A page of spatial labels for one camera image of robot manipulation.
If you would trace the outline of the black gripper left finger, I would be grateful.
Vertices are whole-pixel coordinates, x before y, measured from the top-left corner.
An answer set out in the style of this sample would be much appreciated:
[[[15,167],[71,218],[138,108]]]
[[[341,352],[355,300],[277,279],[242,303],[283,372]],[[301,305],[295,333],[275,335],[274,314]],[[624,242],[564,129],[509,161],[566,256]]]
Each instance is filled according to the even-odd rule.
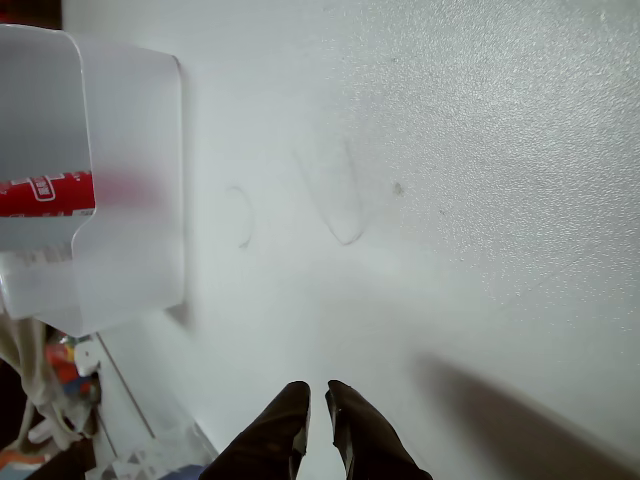
[[[296,478],[307,449],[310,401],[307,383],[287,384],[200,477],[211,480]]]

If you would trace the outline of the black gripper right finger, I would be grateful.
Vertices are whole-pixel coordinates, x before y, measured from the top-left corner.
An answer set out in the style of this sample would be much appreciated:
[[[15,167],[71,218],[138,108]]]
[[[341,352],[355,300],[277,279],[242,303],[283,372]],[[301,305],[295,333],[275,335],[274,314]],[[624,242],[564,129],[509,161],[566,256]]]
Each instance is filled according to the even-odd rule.
[[[404,448],[397,432],[357,390],[328,382],[325,394],[333,427],[333,445],[348,479],[429,479]]]

